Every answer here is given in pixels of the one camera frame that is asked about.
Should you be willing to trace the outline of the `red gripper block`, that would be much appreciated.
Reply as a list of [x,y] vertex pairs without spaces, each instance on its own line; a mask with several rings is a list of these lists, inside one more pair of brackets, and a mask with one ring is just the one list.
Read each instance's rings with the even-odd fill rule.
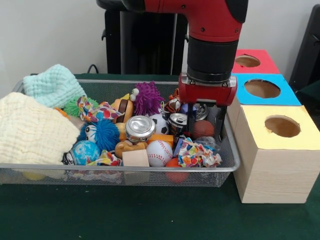
[[186,73],[181,73],[178,89],[180,100],[188,106],[186,135],[191,137],[193,134],[196,122],[194,104],[216,105],[218,113],[215,119],[215,136],[221,142],[227,106],[231,105],[237,92],[237,77],[232,75],[224,82],[201,83],[189,78]]

